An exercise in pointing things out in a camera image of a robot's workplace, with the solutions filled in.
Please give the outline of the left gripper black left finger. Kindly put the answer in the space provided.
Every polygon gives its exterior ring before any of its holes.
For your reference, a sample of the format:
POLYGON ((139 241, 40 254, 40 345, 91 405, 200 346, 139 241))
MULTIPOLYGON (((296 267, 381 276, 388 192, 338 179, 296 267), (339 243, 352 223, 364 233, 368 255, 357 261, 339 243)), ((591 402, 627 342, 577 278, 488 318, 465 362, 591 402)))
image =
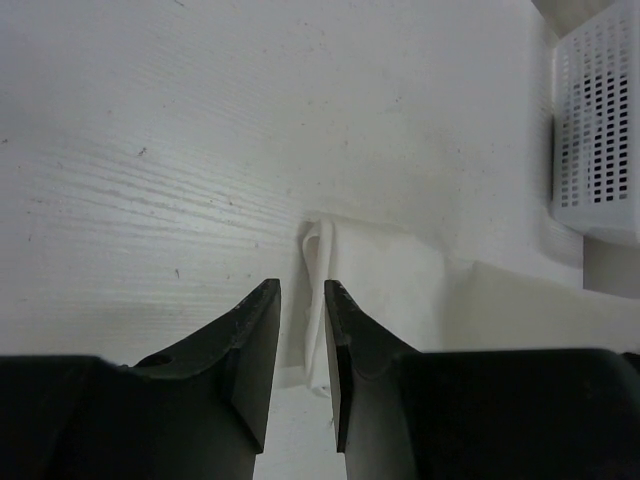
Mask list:
POLYGON ((281 286, 267 279, 229 312, 124 369, 135 402, 125 479, 250 479, 264 450, 281 286))

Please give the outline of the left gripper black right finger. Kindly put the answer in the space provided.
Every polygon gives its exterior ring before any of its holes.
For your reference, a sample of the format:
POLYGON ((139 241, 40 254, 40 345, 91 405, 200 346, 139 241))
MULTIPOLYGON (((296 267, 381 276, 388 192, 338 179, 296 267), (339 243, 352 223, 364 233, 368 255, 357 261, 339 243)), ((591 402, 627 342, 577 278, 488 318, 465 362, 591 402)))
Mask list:
POLYGON ((324 283, 337 451, 349 479, 413 479, 415 462, 394 360, 414 349, 367 315, 344 286, 324 283))

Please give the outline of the white tank top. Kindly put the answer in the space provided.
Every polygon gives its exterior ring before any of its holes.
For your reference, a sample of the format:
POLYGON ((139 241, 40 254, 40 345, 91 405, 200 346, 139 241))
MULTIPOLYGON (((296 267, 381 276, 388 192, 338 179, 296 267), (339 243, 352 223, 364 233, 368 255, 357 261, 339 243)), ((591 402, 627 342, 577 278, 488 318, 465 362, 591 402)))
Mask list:
POLYGON ((388 225, 324 217, 301 241, 310 297, 303 364, 275 385, 330 395, 324 284, 411 347, 426 352, 537 348, 639 350, 636 300, 573 288, 477 261, 449 257, 388 225))

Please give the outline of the white plastic basket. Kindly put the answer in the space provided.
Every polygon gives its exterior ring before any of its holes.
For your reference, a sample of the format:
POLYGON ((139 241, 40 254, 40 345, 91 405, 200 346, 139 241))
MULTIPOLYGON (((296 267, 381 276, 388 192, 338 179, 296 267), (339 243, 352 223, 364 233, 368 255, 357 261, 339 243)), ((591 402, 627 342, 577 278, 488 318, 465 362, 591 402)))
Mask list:
POLYGON ((638 245, 638 2, 616 1, 558 42, 553 108, 554 219, 638 245))

